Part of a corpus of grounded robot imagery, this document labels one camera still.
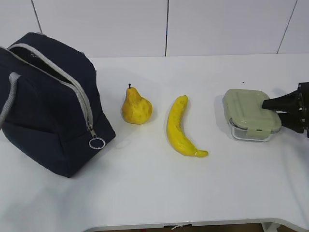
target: banana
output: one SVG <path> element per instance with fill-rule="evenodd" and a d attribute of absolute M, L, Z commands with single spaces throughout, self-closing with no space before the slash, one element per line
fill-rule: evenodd
<path fill-rule="evenodd" d="M 178 97 L 174 102 L 168 118 L 168 139 L 175 150 L 185 156 L 205 157 L 208 155 L 208 151 L 198 150 L 185 136 L 180 126 L 188 101 L 188 97 L 183 95 Z"/>

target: banana tip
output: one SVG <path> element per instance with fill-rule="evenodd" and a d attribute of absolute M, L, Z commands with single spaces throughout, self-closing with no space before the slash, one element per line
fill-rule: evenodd
<path fill-rule="evenodd" d="M 197 153 L 196 153 L 196 157 L 205 157 L 207 156 L 209 153 L 208 151 L 203 151 L 203 150 L 197 150 Z"/>

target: container lid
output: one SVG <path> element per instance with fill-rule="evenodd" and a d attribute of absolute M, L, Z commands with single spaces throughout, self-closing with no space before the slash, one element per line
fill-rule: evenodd
<path fill-rule="evenodd" d="M 278 114 L 262 108 L 267 99 L 269 96 L 261 91 L 230 89 L 224 96 L 225 117 L 237 127 L 248 130 L 250 136 L 278 132 L 281 128 Z"/>

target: bag handle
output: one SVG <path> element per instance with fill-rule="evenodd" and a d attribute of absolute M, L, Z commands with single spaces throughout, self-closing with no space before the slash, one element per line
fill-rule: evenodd
<path fill-rule="evenodd" d="M 14 103 L 15 100 L 15 96 L 16 96 L 16 90 L 17 90 L 17 80 L 20 77 L 19 74 L 12 72 L 9 76 L 10 79 L 10 84 L 11 84 L 11 89 L 10 89 L 10 93 L 9 93 L 9 97 L 6 100 L 2 111 L 0 112 L 0 130 L 2 128 L 2 125 L 7 117 L 7 115 L 10 112 L 10 109 Z"/>

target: navy blue lunch bag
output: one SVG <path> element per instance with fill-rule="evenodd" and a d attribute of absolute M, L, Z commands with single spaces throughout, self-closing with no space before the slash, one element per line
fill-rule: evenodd
<path fill-rule="evenodd" d="M 26 155 L 66 177 L 115 137 L 92 63 L 38 33 L 0 47 L 1 128 Z"/>

